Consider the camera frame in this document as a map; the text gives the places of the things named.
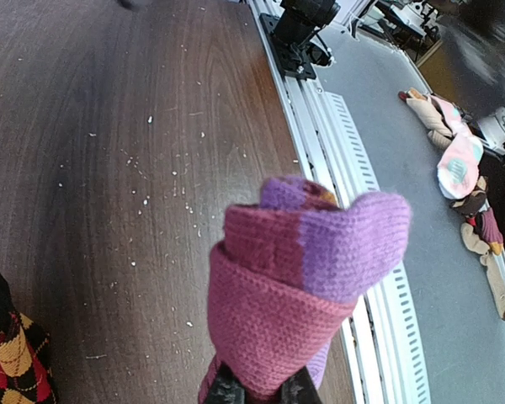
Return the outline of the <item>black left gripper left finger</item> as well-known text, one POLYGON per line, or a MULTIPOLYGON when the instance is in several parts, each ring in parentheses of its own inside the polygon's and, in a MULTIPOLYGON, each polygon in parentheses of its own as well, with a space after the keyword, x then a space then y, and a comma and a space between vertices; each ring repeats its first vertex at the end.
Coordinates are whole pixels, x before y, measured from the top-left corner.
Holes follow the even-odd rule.
POLYGON ((207 392, 204 404, 245 404, 246 391, 231 369, 222 364, 207 392))

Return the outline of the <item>maroon purple striped sock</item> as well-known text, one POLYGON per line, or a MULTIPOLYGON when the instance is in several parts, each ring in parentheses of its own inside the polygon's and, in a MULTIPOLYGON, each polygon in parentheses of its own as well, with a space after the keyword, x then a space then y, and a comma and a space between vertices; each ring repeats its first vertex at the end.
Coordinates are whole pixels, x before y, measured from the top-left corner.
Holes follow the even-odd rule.
POLYGON ((334 335, 403 259, 411 219, 399 194, 369 192, 344 209, 320 184, 295 176, 265 180, 255 205, 229 206, 210 252, 215 355, 199 402, 222 364, 246 403, 279 403, 281 386, 303 367, 318 391, 334 335))

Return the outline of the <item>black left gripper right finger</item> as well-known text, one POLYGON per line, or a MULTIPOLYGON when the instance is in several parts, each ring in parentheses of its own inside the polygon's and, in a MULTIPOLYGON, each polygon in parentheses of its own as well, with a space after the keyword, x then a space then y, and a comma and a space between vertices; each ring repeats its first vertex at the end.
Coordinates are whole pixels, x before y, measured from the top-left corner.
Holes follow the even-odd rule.
POLYGON ((303 367, 280 388, 280 404, 322 404, 306 367, 303 367))

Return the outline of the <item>black red yellow argyle sock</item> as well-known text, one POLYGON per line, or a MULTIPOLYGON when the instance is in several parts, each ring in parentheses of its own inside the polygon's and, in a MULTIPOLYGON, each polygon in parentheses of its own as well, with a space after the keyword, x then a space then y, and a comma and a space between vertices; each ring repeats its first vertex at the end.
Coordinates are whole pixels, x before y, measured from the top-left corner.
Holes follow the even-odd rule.
POLYGON ((0 273, 0 403, 57 403, 51 338, 13 305, 0 273))

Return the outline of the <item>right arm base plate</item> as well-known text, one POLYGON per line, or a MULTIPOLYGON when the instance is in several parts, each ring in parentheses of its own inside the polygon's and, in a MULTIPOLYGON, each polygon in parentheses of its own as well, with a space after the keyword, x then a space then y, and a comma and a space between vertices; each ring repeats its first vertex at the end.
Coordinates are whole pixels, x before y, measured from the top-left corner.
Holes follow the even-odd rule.
POLYGON ((299 21, 287 13, 281 18, 261 13, 259 21, 280 76, 298 80, 316 79, 316 72, 306 50, 311 44, 316 26, 299 21))

